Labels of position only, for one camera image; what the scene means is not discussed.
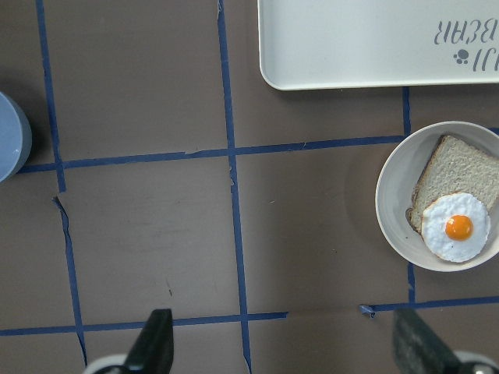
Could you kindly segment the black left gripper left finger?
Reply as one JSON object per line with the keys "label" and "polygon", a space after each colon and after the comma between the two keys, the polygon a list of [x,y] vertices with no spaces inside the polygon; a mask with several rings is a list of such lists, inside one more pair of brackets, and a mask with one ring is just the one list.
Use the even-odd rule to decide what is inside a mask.
{"label": "black left gripper left finger", "polygon": [[174,361],[171,309],[155,309],[129,351],[125,367],[130,373],[168,374]]}

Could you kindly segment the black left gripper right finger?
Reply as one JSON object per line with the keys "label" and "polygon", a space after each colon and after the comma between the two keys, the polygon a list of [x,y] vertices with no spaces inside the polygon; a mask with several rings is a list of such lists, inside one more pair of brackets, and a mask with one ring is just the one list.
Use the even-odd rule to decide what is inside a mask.
{"label": "black left gripper right finger", "polygon": [[392,347],[400,373],[459,373],[462,366],[413,309],[394,311]]}

